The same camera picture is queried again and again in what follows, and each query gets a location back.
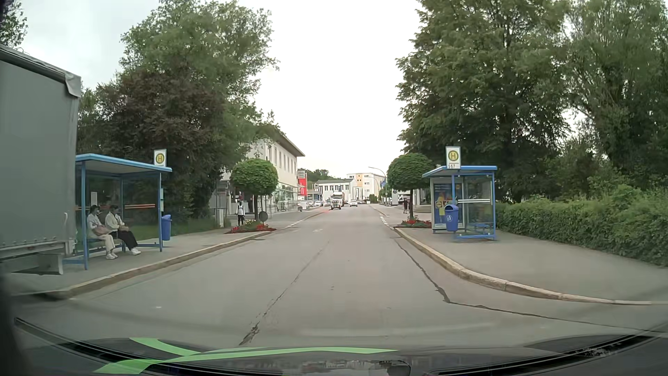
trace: advertisement poster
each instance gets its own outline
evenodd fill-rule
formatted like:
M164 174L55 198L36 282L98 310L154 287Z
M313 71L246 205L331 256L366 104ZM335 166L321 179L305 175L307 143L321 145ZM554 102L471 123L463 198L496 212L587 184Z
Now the advertisement poster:
M434 183L434 228L446 226L446 205L452 200L451 183Z
M306 196L306 171L298 170L297 171L297 185L299 186L299 195Z

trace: red sign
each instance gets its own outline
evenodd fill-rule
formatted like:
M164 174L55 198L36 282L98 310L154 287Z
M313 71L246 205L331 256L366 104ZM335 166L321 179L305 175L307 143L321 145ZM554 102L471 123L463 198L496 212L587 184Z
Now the red sign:
M299 184L299 195L306 196L306 178L297 179L297 184Z

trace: road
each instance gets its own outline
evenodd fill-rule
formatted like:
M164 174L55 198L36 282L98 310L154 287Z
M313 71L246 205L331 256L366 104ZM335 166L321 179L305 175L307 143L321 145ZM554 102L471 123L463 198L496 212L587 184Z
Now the road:
M398 237L371 205L325 210L191 262L16 310L73 339L156 337L218 348L512 346L635 333L665 321L667 312L471 284Z

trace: round sign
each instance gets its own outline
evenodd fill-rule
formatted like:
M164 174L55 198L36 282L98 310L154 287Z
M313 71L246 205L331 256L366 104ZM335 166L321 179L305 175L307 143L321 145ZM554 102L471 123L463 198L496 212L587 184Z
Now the round sign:
M457 159L459 159L459 153L457 153L456 150L451 150L448 153L448 159L453 161L453 162L456 161Z

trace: windshield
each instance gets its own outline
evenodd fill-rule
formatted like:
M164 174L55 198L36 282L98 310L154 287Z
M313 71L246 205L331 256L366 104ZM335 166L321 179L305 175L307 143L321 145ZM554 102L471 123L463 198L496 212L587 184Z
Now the windshield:
M36 373L437 375L664 335L664 1L0 3Z

